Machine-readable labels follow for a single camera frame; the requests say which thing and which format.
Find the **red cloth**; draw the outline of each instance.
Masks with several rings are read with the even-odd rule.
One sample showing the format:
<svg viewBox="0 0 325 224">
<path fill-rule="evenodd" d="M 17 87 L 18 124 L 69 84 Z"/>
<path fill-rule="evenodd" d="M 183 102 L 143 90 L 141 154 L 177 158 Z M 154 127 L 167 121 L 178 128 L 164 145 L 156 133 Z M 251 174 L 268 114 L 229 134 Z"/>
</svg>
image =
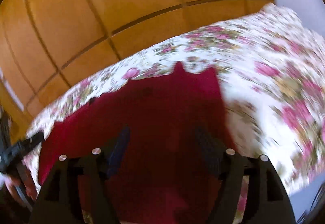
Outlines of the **red cloth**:
<svg viewBox="0 0 325 224">
<path fill-rule="evenodd" d="M 118 174 L 106 184 L 118 217 L 143 224 L 203 223 L 219 184 L 206 171 L 194 128 L 202 124 L 235 148 L 225 128 L 225 108 L 213 68 L 196 75 L 178 63 L 171 75 L 129 80 L 63 123 L 55 123 L 40 154 L 40 184 L 61 154 L 86 155 L 116 137 L 126 124 L 130 143 Z M 85 209 L 89 207 L 86 181 L 80 181 Z"/>
</svg>

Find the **wooden wall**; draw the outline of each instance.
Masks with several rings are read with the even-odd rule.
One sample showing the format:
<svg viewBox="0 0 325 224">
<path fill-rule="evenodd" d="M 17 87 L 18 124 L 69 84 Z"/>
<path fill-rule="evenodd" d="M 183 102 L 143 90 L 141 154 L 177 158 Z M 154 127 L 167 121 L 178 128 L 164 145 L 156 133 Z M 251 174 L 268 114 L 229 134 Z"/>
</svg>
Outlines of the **wooden wall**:
<svg viewBox="0 0 325 224">
<path fill-rule="evenodd" d="M 35 116 L 71 86 L 170 37 L 273 0 L 3 0 L 0 67 Z"/>
</svg>

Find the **white floral fabric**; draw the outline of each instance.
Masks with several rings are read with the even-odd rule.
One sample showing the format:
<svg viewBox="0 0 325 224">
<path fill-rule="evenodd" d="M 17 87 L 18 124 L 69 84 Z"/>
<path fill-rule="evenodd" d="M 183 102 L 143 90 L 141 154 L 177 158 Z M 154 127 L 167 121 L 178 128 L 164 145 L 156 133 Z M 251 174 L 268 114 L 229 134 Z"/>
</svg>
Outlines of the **white floral fabric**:
<svg viewBox="0 0 325 224">
<path fill-rule="evenodd" d="M 55 121 L 130 78 L 170 74 L 178 61 L 191 73 L 212 66 L 238 151 L 250 157 L 266 154 L 290 195 L 325 167 L 324 52 L 324 38 L 305 29 L 295 12 L 268 4 L 259 13 L 158 43 L 90 76 L 46 107 L 28 136 L 43 130 L 47 138 Z M 26 158 L 36 183 L 40 149 Z M 244 181 L 237 222 L 246 197 Z"/>
</svg>

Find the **bed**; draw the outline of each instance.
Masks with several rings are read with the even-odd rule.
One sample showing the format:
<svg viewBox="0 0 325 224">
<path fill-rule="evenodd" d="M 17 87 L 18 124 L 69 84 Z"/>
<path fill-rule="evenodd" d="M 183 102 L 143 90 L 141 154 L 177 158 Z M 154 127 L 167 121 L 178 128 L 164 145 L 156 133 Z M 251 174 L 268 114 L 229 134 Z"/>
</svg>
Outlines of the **bed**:
<svg viewBox="0 0 325 224">
<path fill-rule="evenodd" d="M 55 121 L 129 79 L 170 74 L 178 61 L 191 73 L 212 66 L 238 150 L 268 155 L 293 194 L 324 169 L 325 44 L 270 2 L 3 0 L 0 65 L 27 110 L 19 113 L 35 117 L 28 135 L 46 137 Z M 26 160 L 36 183 L 39 153 Z"/>
</svg>

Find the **round metal bolt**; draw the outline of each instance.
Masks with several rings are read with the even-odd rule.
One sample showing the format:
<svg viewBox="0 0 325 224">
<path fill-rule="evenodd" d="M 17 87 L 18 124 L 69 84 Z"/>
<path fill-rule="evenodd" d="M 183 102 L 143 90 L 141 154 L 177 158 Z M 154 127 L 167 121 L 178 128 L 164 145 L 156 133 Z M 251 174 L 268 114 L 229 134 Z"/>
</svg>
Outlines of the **round metal bolt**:
<svg viewBox="0 0 325 224">
<path fill-rule="evenodd" d="M 234 149 L 227 149 L 226 153 L 229 154 L 229 155 L 234 155 L 236 152 L 235 152 Z"/>
<path fill-rule="evenodd" d="M 97 154 L 101 153 L 101 149 L 100 148 L 95 148 L 91 152 L 92 152 L 92 154 L 97 155 Z"/>
<path fill-rule="evenodd" d="M 261 159 L 263 162 L 267 162 L 267 161 L 269 160 L 269 158 L 268 158 L 266 155 L 264 155 L 264 154 L 262 154 L 262 155 L 260 156 L 260 159 Z"/>
<path fill-rule="evenodd" d="M 65 154 L 62 154 L 59 156 L 59 161 L 63 162 L 66 160 L 66 158 L 67 158 L 67 156 Z"/>
</svg>

